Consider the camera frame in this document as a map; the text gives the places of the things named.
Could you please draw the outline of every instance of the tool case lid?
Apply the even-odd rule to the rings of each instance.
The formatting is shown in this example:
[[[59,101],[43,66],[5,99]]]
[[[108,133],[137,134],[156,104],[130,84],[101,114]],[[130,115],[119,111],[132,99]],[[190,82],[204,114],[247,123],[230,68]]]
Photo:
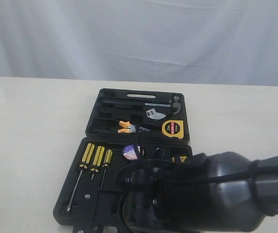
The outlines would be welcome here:
[[[149,118],[147,111],[152,109],[165,117]],[[137,133],[117,132],[122,128],[118,125],[120,120],[148,129],[149,132],[141,132],[142,141],[189,143],[185,101],[181,93],[101,89],[85,130],[86,136],[99,140],[134,141]]]

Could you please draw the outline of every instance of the table surface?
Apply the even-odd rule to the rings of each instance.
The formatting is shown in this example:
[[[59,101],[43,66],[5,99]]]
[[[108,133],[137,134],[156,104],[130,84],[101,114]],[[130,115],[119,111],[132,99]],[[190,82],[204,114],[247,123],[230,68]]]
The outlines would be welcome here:
[[[72,232],[52,210],[104,87],[183,93],[194,154],[278,155],[278,87],[0,77],[0,233]]]

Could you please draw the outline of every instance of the tape measure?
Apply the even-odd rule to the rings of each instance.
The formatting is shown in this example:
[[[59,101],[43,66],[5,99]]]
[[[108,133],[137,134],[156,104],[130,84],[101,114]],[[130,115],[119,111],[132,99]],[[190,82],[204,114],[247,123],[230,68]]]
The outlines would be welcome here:
[[[184,138],[184,123],[182,120],[168,120],[163,124],[162,132],[167,137]]]

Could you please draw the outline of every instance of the black tool case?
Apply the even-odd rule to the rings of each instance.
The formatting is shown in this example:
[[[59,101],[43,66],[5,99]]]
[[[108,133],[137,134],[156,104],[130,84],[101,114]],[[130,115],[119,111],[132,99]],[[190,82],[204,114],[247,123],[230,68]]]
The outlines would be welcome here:
[[[165,114],[165,117],[149,118],[151,109]],[[53,210],[56,221],[61,225],[73,226],[74,233],[101,233],[104,226],[116,227],[116,205],[123,193],[122,188],[114,182],[114,177],[119,169],[131,163],[124,157],[123,149],[134,144],[138,138],[137,131],[118,133],[121,129],[119,121],[129,121],[132,125],[149,130],[140,131],[144,158],[154,158],[157,148],[165,151],[162,159],[168,161],[172,161],[173,155],[192,156],[191,147],[188,146],[190,136],[182,94],[101,89],[87,124],[86,138],[80,143]],[[93,180],[90,168],[83,171],[71,210],[67,212],[66,208],[80,174],[79,164],[89,143],[95,147],[104,146],[106,151],[112,150],[112,160],[106,169],[102,189],[103,167],[94,175]]]

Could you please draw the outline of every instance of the white curtain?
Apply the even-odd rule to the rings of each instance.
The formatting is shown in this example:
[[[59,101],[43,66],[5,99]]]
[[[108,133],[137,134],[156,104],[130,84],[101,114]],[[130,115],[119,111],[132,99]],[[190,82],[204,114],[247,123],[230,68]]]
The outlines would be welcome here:
[[[0,76],[278,85],[278,0],[0,0]]]

